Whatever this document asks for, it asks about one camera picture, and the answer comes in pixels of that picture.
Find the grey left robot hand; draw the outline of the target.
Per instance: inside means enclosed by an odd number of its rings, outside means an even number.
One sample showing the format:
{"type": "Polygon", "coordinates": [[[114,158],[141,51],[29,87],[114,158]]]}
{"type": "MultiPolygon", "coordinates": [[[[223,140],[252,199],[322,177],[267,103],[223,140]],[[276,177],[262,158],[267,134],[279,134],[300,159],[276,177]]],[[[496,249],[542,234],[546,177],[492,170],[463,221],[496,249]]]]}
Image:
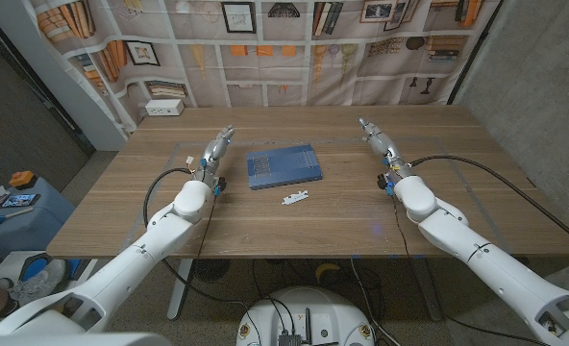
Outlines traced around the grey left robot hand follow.
{"type": "Polygon", "coordinates": [[[196,179],[209,187],[214,187],[217,182],[216,171],[219,160],[226,154],[227,147],[231,142],[235,130],[232,125],[223,128],[216,137],[207,145],[203,157],[200,159],[196,173],[196,179]]]}

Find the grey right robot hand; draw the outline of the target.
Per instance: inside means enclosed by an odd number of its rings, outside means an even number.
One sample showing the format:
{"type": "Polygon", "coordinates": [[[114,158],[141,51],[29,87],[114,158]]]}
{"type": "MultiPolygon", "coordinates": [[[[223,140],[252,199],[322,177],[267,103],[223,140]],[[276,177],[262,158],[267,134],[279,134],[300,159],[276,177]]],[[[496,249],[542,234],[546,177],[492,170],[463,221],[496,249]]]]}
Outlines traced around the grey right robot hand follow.
{"type": "Polygon", "coordinates": [[[410,176],[410,167],[402,158],[395,142],[374,123],[363,118],[359,119],[359,123],[364,132],[362,140],[367,142],[372,150],[382,157],[383,164],[387,167],[385,179],[396,185],[410,176]]]}

